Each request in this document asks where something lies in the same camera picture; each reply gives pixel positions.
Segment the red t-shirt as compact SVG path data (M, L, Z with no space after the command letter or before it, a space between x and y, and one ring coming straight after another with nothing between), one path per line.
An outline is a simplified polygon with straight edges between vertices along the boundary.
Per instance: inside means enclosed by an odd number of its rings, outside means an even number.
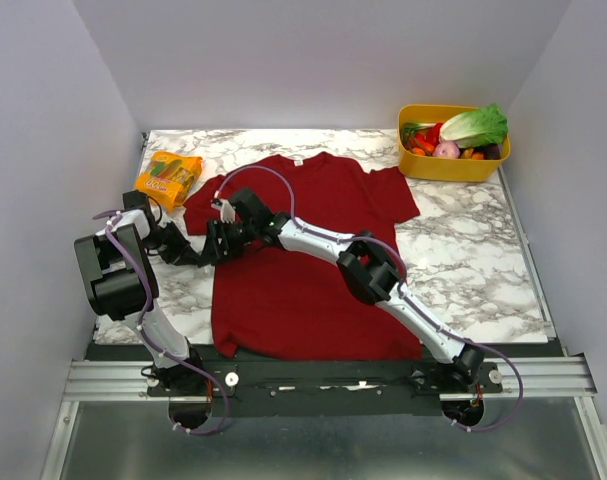
M354 159L322 152L296 162L274 155L235 175L216 176L185 202L189 235L216 217L215 192L247 187L272 211L289 210L328 230L363 230L390 246L395 228L419 214L396 167L364 171ZM211 323L217 351L238 349L281 360L413 360L421 345L383 310L357 301L333 264L252 244L214 269Z

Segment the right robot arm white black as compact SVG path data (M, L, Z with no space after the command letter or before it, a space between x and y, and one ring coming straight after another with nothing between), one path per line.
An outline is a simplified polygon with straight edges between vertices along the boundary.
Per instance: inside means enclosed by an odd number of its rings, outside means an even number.
M220 215L213 225L223 229L223 244L215 248L222 257L258 240L333 264L356 300L383 310L427 347L450 389L463 392L479 380L483 350L455 333L411 294L404 264L385 242L366 231L348 234L323 229L292 211L273 212L248 188L230 199L216 193L212 207Z

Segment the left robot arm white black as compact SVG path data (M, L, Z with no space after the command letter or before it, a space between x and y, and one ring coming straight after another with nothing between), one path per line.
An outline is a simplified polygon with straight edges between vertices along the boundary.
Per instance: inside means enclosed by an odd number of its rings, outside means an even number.
M122 209L96 216L106 221L103 229L74 242L87 299L97 315L122 323L142 342L152 356L144 374L149 381L195 394L208 377L198 352L158 303L159 285L148 251L175 266L195 266L199 255L174 223L161 223L148 195L133 190L122 199Z

